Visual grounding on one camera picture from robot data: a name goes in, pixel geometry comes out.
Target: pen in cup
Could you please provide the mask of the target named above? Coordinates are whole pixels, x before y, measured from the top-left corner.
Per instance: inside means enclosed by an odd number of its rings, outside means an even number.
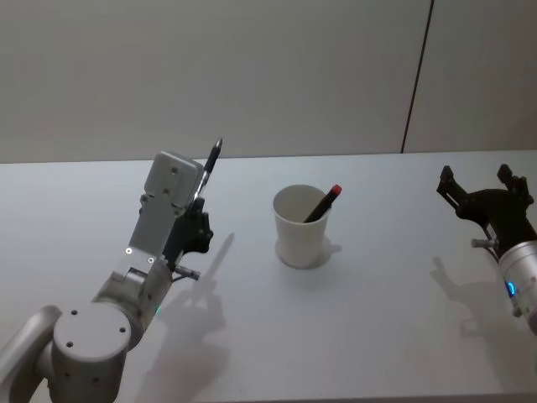
[[[304,223],[320,220],[322,216],[330,209],[332,203],[341,193],[341,186],[334,185],[330,191],[319,201],[319,204],[313,209],[310,215],[304,220]]]

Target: pen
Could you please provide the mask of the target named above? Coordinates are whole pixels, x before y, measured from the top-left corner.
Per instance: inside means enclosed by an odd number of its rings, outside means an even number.
[[[319,201],[319,204],[313,209],[313,212],[305,219],[304,223],[314,222],[320,220],[322,216],[328,211],[332,206],[332,203],[341,193],[341,186],[334,185],[330,191]]]
[[[205,167],[203,170],[203,176],[201,177],[200,185],[198,186],[198,189],[196,193],[194,194],[194,200],[197,199],[199,196],[201,196],[203,189],[205,188],[207,182],[209,181],[209,177],[211,176],[212,169],[215,167],[216,160],[218,159],[218,155],[220,155],[221,150],[222,150],[222,139],[219,139],[215,143],[215,145],[212,146],[212,150],[211,150],[211,153],[209,154],[209,158],[207,158],[207,162],[205,163]]]

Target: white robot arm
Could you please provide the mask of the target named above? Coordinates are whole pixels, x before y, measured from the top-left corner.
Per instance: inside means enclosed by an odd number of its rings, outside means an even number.
[[[29,402],[42,379],[54,403],[116,400],[127,352],[172,283],[199,277],[179,261],[209,249],[212,231],[200,196],[221,146],[220,140],[205,168],[177,154],[157,155],[121,271],[112,272],[86,306],[63,314],[42,308],[0,350],[0,403]]]

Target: white wall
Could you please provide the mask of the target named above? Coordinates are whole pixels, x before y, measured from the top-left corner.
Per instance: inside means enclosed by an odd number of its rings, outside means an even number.
[[[429,0],[3,0],[0,162],[398,152]]]
[[[537,1],[436,0],[405,152],[537,149]]]

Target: tabletop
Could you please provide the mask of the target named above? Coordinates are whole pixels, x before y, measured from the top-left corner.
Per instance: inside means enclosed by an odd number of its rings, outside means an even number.
[[[219,160],[204,194],[211,249],[182,260],[202,277],[173,285],[128,355],[117,401],[537,392],[537,338],[511,315],[495,263],[471,248],[481,229],[435,191],[444,165],[468,191],[502,187],[502,163],[536,195],[537,151]],[[0,165],[1,344],[40,307],[70,310],[97,293],[130,239],[150,164]],[[343,188],[308,270],[275,253],[272,199],[297,183]],[[537,225],[537,208],[528,215]],[[50,401],[43,385],[33,401]]]

